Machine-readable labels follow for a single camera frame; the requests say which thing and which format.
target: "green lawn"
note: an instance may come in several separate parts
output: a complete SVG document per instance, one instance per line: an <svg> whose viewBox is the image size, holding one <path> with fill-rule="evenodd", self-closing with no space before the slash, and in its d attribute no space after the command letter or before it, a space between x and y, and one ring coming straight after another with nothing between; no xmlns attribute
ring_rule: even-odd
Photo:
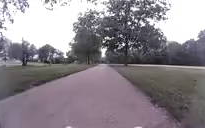
<svg viewBox="0 0 205 128"><path fill-rule="evenodd" d="M113 66L185 128L205 128L205 70Z"/></svg>
<svg viewBox="0 0 205 128"><path fill-rule="evenodd" d="M90 67L77 64L0 67L0 99Z"/></svg>

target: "white sky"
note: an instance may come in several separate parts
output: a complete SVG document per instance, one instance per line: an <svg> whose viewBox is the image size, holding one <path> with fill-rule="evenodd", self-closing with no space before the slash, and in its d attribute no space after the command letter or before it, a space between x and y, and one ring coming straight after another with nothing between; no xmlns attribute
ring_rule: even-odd
<svg viewBox="0 0 205 128"><path fill-rule="evenodd" d="M51 44L67 52L69 42L74 37L73 22L79 12L87 9L86 3L73 0L71 6L58 7L54 11L46 10L40 0L29 0L30 8L15 16L14 24L8 26L5 35L14 42L22 37L40 47ZM170 0L171 10L168 20L161 24L161 29L168 40L185 42L196 38L205 29L205 0Z"/></svg>

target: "paved path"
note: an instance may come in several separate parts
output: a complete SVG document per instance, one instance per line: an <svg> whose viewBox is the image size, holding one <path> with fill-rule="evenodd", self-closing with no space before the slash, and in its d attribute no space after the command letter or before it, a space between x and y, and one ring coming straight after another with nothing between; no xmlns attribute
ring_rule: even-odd
<svg viewBox="0 0 205 128"><path fill-rule="evenodd" d="M3 128L176 128L106 65L0 101L0 119Z"/></svg>

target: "foliage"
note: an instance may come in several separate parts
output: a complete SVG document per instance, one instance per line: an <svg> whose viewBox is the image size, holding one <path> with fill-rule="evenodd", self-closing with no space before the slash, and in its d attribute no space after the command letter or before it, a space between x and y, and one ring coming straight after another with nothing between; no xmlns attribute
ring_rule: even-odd
<svg viewBox="0 0 205 128"><path fill-rule="evenodd" d="M41 62L47 63L62 63L64 61L64 53L49 44L39 48L38 57Z"/></svg>
<svg viewBox="0 0 205 128"><path fill-rule="evenodd" d="M12 43L8 50L10 59L22 60L22 45L20 43Z"/></svg>
<svg viewBox="0 0 205 128"><path fill-rule="evenodd" d="M124 51L127 65L128 50L138 48L146 51L159 48L165 37L154 23L165 20L169 5L165 0L109 0L100 27L103 46L108 50Z"/></svg>
<svg viewBox="0 0 205 128"><path fill-rule="evenodd" d="M117 60L117 58L123 57L117 52L110 52L113 55L107 55L107 60L110 61L111 56L116 55L115 63L123 63L123 61ZM199 33L197 40L190 39L183 44L170 41L159 49L148 49L146 53L130 49L129 54L129 63L205 66L205 30Z"/></svg>
<svg viewBox="0 0 205 128"><path fill-rule="evenodd" d="M98 19L99 13L89 10L73 24L76 36L71 47L80 62L90 64L100 57L101 37L96 33Z"/></svg>

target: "tree line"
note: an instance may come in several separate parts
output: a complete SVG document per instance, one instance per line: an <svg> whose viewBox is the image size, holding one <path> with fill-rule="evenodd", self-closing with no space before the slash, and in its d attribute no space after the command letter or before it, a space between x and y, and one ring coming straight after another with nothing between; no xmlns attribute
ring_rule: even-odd
<svg viewBox="0 0 205 128"><path fill-rule="evenodd" d="M167 19L170 4L166 0L108 0L102 4L103 11L90 9L81 13L73 25L76 35L70 53L77 60L92 62L101 54L100 49L106 48L107 53L117 53L117 63L127 65L133 49L147 53L166 42L161 29L155 26Z"/></svg>
<svg viewBox="0 0 205 128"><path fill-rule="evenodd" d="M12 43L3 37L0 39L0 58L5 61L20 60L23 66L26 66L28 61L59 64L64 62L64 53L49 44L37 48L24 39L20 43Z"/></svg>
<svg viewBox="0 0 205 128"><path fill-rule="evenodd" d="M124 54L120 51L106 51L109 63L124 63L123 58ZM182 44L167 41L159 48L148 49L146 52L130 49L128 63L205 66L205 30L202 30L196 39Z"/></svg>

